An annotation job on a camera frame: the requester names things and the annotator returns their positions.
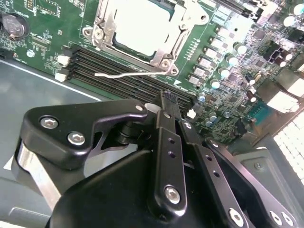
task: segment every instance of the green circuit board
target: green circuit board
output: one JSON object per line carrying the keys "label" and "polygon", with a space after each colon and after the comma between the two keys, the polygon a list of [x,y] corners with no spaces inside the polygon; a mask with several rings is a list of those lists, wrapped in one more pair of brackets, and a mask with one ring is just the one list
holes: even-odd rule
{"label": "green circuit board", "polygon": [[[200,1],[200,6],[208,13],[209,22],[206,25],[196,25],[189,35],[181,50],[176,66],[179,69],[177,76],[156,76],[156,78],[166,84],[172,85],[181,91],[197,95],[199,92],[206,94],[206,102],[201,104],[202,110],[193,120],[198,131],[209,132],[217,140],[230,142],[233,140],[233,130],[235,122],[241,117],[248,117],[252,109],[258,109],[264,104],[251,103],[246,98],[248,84],[244,79],[244,74],[261,74],[259,81],[254,85],[258,88],[266,78],[275,78],[280,67],[267,63],[261,54],[267,48],[270,41],[276,41],[290,52],[297,56],[302,46],[288,42],[286,35],[290,28],[284,27],[279,19],[288,15],[286,10],[289,3],[285,1],[274,1],[277,5],[277,20],[273,22],[254,23],[251,19],[246,19],[235,12],[220,6],[210,0]],[[0,45],[2,48],[14,52],[14,58],[30,67],[46,72],[50,75],[57,73],[62,67],[57,58],[62,55],[62,47],[79,45],[93,52],[98,52],[96,48],[82,35],[82,29],[92,26],[98,0],[0,0],[0,11],[2,13],[17,13],[21,15],[30,26],[30,34],[20,41],[11,41],[7,35],[0,33]],[[200,85],[189,82],[189,76],[193,73],[198,59],[204,56],[204,49],[211,47],[210,38],[216,36],[216,29],[225,27],[235,34],[233,42],[245,44],[248,51],[245,55],[238,55],[229,43],[222,57],[216,62],[217,67],[210,71],[210,74],[200,80]],[[258,31],[263,31],[263,36],[255,36]],[[126,66],[130,63],[107,53],[99,52]],[[229,67],[225,60],[228,53],[238,58],[237,67]],[[230,74],[235,78],[221,78],[217,69],[227,67]],[[212,89],[210,81],[217,79],[221,85],[219,89]],[[94,90],[102,95],[116,98],[101,90],[95,89],[85,83],[72,80],[80,86]],[[205,120],[209,114],[217,114],[216,121],[212,126],[206,126]]]}

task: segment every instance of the metal bracket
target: metal bracket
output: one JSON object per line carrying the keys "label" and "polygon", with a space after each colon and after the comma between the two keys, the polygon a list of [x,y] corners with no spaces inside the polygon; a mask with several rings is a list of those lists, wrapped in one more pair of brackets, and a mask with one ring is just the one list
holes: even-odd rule
{"label": "metal bracket", "polygon": [[204,25],[209,21],[208,13],[196,0],[185,1],[183,5],[176,3],[172,15],[167,40],[156,50],[153,59],[149,62],[132,56],[113,45],[117,22],[115,16],[119,4],[115,0],[99,0],[94,25],[82,29],[82,34],[94,46],[118,58],[125,59],[150,72],[167,72],[167,75],[176,76],[179,69],[176,61],[194,25]]}
{"label": "metal bracket", "polygon": [[171,103],[160,93],[162,109],[155,121],[153,169],[148,206],[152,213],[166,222],[183,216],[187,195],[181,138],[175,133],[175,117]]}
{"label": "metal bracket", "polygon": [[247,200],[247,212],[256,227],[290,228],[298,227],[294,217],[279,203],[239,161],[227,151],[224,145],[212,139],[206,140],[207,146],[217,155],[219,164],[230,186],[242,187]]}
{"label": "metal bracket", "polygon": [[254,227],[240,208],[213,152],[200,143],[195,128],[185,120],[179,121],[187,159],[205,180],[218,209],[220,227]]}

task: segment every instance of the black mounting arm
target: black mounting arm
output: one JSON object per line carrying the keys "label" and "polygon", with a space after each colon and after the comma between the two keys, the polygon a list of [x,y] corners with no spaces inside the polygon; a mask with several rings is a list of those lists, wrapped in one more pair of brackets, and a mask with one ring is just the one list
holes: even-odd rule
{"label": "black mounting arm", "polygon": [[[85,178],[88,157],[138,151]],[[47,227],[298,227],[226,150],[182,119],[177,97],[29,110],[12,171],[53,210]]]}

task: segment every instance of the hole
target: hole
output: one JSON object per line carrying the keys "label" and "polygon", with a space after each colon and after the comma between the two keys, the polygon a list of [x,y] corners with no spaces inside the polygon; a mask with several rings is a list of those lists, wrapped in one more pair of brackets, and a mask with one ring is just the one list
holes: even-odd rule
{"label": "hole", "polygon": [[175,141],[172,138],[169,138],[168,141],[172,144],[175,144]]}
{"label": "hole", "polygon": [[219,173],[216,171],[213,171],[214,176],[219,177]]}
{"label": "hole", "polygon": [[172,151],[169,151],[168,154],[169,154],[169,156],[172,157],[172,158],[175,158],[175,157],[176,157],[176,155],[175,155]]}
{"label": "hole", "polygon": [[208,155],[206,155],[206,158],[209,160],[209,161],[212,161],[212,158]]}
{"label": "hole", "polygon": [[89,36],[91,33],[89,30],[85,30],[85,35]]}
{"label": "hole", "polygon": [[241,218],[238,216],[238,215],[235,215],[234,218],[237,220],[237,221],[240,221]]}

